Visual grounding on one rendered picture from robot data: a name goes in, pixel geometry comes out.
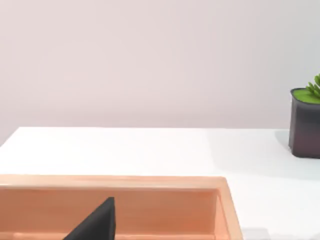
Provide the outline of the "dark grey plant pot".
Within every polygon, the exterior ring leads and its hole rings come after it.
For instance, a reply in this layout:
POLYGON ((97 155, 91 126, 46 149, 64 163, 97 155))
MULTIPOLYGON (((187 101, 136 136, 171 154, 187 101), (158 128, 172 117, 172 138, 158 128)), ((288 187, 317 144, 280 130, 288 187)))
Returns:
POLYGON ((320 159, 320 73, 314 83, 293 88, 288 146, 299 158, 320 159))

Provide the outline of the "shallow salmon-coloured box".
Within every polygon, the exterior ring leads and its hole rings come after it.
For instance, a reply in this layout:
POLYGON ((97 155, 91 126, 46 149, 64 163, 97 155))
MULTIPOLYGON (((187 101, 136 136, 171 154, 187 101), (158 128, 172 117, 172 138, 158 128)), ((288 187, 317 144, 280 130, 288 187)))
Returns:
POLYGON ((0 174, 0 240, 63 240, 107 198, 115 240, 244 240, 222 176, 0 174))

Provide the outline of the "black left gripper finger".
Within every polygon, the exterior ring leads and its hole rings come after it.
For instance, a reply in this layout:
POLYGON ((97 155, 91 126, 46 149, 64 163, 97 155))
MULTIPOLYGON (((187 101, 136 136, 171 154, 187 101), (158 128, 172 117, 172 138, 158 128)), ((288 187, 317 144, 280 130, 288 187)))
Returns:
POLYGON ((63 240, 115 240, 115 198, 108 197, 63 240))

